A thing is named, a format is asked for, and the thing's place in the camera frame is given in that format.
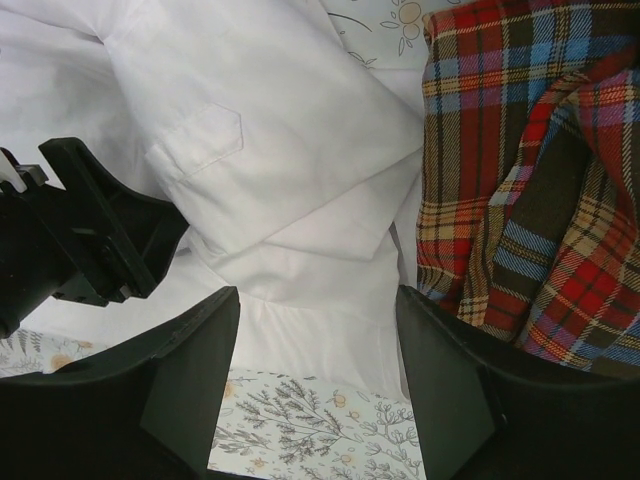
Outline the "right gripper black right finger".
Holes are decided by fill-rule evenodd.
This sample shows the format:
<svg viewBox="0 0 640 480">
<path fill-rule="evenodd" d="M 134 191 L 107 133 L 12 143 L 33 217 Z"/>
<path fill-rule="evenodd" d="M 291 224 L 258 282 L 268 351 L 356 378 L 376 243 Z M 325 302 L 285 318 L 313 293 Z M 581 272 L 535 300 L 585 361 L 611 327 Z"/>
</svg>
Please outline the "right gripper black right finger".
<svg viewBox="0 0 640 480">
<path fill-rule="evenodd" d="M 525 353 L 402 286 L 396 320 L 430 479 L 635 479 L 639 383 Z"/>
</svg>

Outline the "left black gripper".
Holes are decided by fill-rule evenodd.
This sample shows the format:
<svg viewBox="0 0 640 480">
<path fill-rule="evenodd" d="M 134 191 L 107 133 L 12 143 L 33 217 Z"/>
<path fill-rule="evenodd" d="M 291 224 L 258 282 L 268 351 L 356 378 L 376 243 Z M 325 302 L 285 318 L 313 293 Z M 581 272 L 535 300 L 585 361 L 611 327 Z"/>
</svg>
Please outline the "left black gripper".
<svg viewBox="0 0 640 480">
<path fill-rule="evenodd" d="M 51 139 L 39 150 L 65 187 L 68 220 L 106 288 L 108 302 L 146 299 L 164 280 L 186 220 L 169 201 L 117 180 L 78 138 Z M 70 261 L 49 230 L 61 218 L 63 191 L 38 165 L 1 150 L 1 337 L 10 337 L 70 278 Z"/>
</svg>

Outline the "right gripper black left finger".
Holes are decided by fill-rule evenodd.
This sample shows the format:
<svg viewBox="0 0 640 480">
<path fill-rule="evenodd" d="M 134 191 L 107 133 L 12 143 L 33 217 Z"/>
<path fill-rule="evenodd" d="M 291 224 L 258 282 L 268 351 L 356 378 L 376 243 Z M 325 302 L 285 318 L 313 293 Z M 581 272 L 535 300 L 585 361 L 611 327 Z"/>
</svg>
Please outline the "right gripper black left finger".
<svg viewBox="0 0 640 480">
<path fill-rule="evenodd" d="M 210 478 L 238 325 L 224 287 L 54 373 L 2 379 L 2 478 Z"/>
</svg>

